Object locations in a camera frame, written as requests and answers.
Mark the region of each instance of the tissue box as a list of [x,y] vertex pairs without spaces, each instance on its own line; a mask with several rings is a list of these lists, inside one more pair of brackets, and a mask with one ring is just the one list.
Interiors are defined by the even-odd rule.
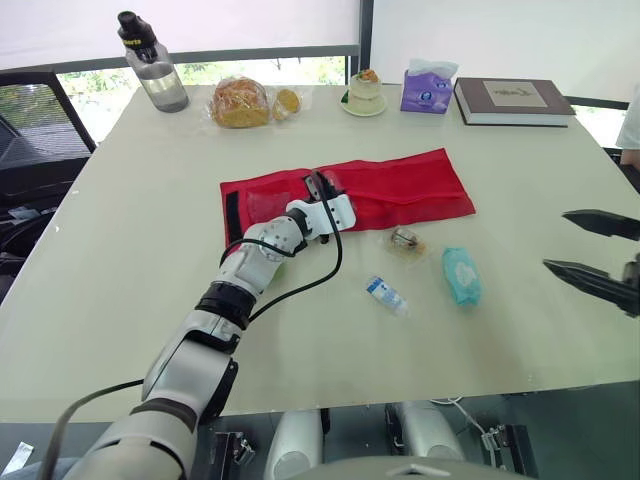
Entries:
[[409,75],[404,72],[402,91],[403,112],[444,113],[449,106],[453,86],[451,79],[442,78],[433,72]]

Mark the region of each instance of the red fabric bag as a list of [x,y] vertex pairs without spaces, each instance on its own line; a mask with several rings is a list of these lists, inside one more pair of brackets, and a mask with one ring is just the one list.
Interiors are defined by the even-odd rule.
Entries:
[[[386,162],[354,160],[317,170],[349,195],[356,214],[354,231],[475,213],[444,148]],[[310,198],[303,180],[310,173],[300,168],[221,183],[227,244],[242,238],[254,223],[282,215],[290,201]]]

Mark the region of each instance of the black bottle cap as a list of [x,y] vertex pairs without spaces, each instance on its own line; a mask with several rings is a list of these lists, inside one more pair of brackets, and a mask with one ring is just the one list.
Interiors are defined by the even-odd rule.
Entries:
[[135,13],[121,12],[118,15],[118,21],[121,25],[118,29],[118,35],[122,38],[125,47],[137,50],[153,47],[156,43],[156,36],[151,25]]

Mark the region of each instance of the table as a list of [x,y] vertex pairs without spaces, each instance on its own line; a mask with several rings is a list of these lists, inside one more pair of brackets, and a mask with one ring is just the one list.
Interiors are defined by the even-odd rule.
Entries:
[[[275,170],[387,160],[445,146],[478,213],[412,227],[431,255],[406,265],[381,232],[344,233],[330,282],[278,305],[245,333],[225,413],[331,407],[574,387],[640,377],[640,322],[555,278],[543,258],[619,276],[637,244],[561,218],[600,208],[640,216],[640,197],[589,134],[569,128],[469,127],[388,110],[346,114],[344,87],[316,87],[299,118],[249,130],[191,105],[155,110],[138,91],[82,171],[0,307],[0,421],[50,422],[71,401],[142,377],[217,271],[224,234],[218,184]],[[465,246],[485,285],[457,307],[442,275],[446,246]],[[286,264],[262,302],[329,271],[335,244]],[[364,292],[382,276],[409,301],[394,317]],[[76,421],[110,421],[133,389]]]

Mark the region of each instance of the black cable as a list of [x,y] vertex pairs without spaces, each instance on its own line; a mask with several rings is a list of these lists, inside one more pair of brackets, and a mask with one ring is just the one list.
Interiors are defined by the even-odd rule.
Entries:
[[231,250],[234,247],[240,245],[241,243],[255,243],[256,245],[260,245],[261,247],[268,248],[269,250],[273,250],[274,252],[289,258],[293,258],[296,256],[295,253],[289,253],[284,250],[280,250],[278,247],[274,247],[273,245],[268,244],[267,242],[263,242],[262,240],[256,240],[255,238],[240,238],[238,240],[234,240],[233,242],[231,242],[229,246],[224,249],[224,252],[222,252],[222,256],[220,257],[220,266],[222,266],[224,261],[227,259]]
[[118,390],[124,390],[125,388],[135,387],[136,385],[142,385],[144,380],[134,380],[132,382],[121,383],[120,385],[114,385],[113,387],[104,388],[102,390],[98,390],[97,392],[90,393],[86,397],[82,397],[80,400],[76,400],[73,402],[62,415],[58,418],[56,422],[56,426],[53,429],[53,433],[51,434],[51,439],[49,440],[49,446],[47,447],[47,453],[44,456],[44,460],[42,460],[42,465],[40,466],[40,471],[38,473],[38,480],[51,480],[53,478],[53,472],[56,468],[56,464],[58,463],[58,457],[60,455],[60,446],[62,445],[62,437],[64,435],[64,431],[69,423],[69,420],[76,413],[76,410],[81,406],[89,403],[91,400],[94,400],[103,395],[107,395],[109,393],[117,392]]
[[335,267],[333,267],[333,270],[331,270],[331,272],[329,272],[324,277],[322,277],[322,278],[320,278],[320,279],[318,279],[318,280],[316,280],[314,282],[311,282],[311,283],[308,283],[306,285],[303,285],[302,287],[298,287],[298,288],[296,288],[294,290],[291,290],[291,291],[289,291],[289,292],[287,292],[287,293],[285,293],[283,295],[280,295],[279,297],[274,298],[269,303],[267,303],[264,307],[262,307],[260,310],[258,310],[253,315],[251,315],[251,317],[249,317],[249,322],[253,322],[256,318],[258,318],[260,315],[262,315],[268,309],[273,307],[276,303],[281,302],[285,298],[289,298],[292,295],[296,295],[298,293],[304,292],[305,290],[309,290],[310,288],[317,287],[321,283],[326,282],[331,277],[333,277],[336,273],[338,273],[338,270],[340,270],[340,266],[342,265],[342,240],[340,239],[340,232],[338,231],[338,227],[336,226],[336,222],[333,219],[333,215],[331,214],[331,209],[329,208],[329,204],[327,203],[327,198],[324,195],[324,190],[322,189],[322,185],[320,184],[319,181],[316,180],[317,175],[318,175],[317,172],[313,172],[311,174],[311,180],[313,180],[313,183],[315,184],[316,189],[318,190],[318,193],[320,195],[320,200],[322,201],[322,205],[324,206],[324,211],[327,212],[327,217],[329,218],[329,222],[331,223],[331,228],[333,229],[333,234],[336,237],[336,247],[338,249],[338,258],[336,259],[336,265],[335,265]]

